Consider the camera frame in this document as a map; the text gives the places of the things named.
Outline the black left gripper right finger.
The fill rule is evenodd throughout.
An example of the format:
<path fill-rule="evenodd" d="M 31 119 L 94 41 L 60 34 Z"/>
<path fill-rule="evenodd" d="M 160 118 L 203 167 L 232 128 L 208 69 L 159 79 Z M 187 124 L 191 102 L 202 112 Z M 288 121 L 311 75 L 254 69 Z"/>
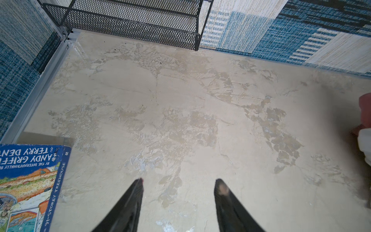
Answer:
<path fill-rule="evenodd" d="M 264 232 L 222 179 L 215 181 L 214 199 L 221 232 Z"/>

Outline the white cloth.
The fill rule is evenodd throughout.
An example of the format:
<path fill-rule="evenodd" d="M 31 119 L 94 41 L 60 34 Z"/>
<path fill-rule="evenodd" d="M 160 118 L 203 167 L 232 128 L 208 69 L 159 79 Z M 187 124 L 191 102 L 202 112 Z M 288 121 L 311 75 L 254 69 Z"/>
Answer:
<path fill-rule="evenodd" d="M 371 128 L 360 130 L 357 141 L 360 151 L 365 155 L 365 162 L 371 166 Z"/>

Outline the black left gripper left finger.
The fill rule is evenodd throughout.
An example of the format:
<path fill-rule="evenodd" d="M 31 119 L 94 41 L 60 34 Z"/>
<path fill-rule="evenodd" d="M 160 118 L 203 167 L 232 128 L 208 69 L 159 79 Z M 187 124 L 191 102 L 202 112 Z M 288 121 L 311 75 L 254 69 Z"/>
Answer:
<path fill-rule="evenodd" d="M 142 178 L 134 180 L 93 232 L 137 232 L 144 193 L 143 183 Z"/>

